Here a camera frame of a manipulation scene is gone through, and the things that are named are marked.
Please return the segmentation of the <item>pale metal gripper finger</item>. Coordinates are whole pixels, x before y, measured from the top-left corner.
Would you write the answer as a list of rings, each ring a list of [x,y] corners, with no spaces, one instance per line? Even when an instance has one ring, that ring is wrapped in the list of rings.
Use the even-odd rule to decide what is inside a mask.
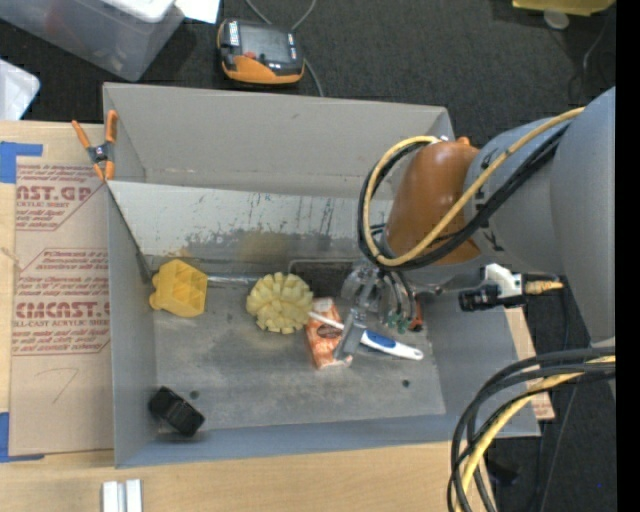
[[[349,315],[343,324],[340,341],[333,351],[336,361],[349,364],[366,330],[364,315]]]

